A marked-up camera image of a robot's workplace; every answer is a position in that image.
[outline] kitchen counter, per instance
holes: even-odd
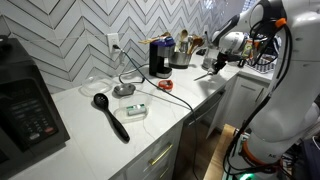
[[[216,57],[216,53],[210,52],[209,57]],[[272,78],[272,73],[260,74],[248,67],[226,65],[218,75],[193,81],[206,73],[201,68],[202,61],[203,56],[193,55],[188,69],[173,69],[170,77],[174,83],[171,93],[194,109],[237,74],[265,82]],[[142,71],[147,74],[148,68]],[[154,83],[159,81],[147,77]],[[119,99],[112,91],[105,94],[110,101],[109,109],[114,112],[119,107]],[[52,95],[71,139],[65,148],[11,179],[108,179],[190,113],[185,104],[147,82],[137,85],[135,94],[151,95],[150,111],[143,121],[123,124],[131,138],[127,144],[115,135],[105,114],[93,106],[92,97],[83,96],[79,87]]]

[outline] herringbone tile backsplash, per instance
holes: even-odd
[[[0,34],[18,38],[37,63],[51,93],[94,75],[117,75],[131,63],[108,50],[106,34],[140,64],[149,46],[138,41],[186,28],[209,37],[221,26],[226,0],[0,0]]]

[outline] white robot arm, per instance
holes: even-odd
[[[312,105],[320,93],[320,0],[260,0],[248,11],[234,16],[213,35],[213,44],[226,46],[231,31],[270,37],[277,33],[282,48],[268,95],[240,129],[226,153],[230,174],[257,173],[256,179],[273,177],[282,154],[292,146],[319,116]],[[224,65],[217,58],[217,71]],[[250,124],[252,133],[239,157],[229,156],[240,134]]]

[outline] white cabinet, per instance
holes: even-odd
[[[117,173],[110,179],[119,179],[119,177],[123,180],[171,179],[181,130],[182,122],[172,127],[126,167],[121,169],[120,175]]]
[[[220,108],[218,128],[223,129],[224,124],[240,128],[243,121],[250,116],[264,98],[268,85],[255,79],[237,76],[227,102]]]

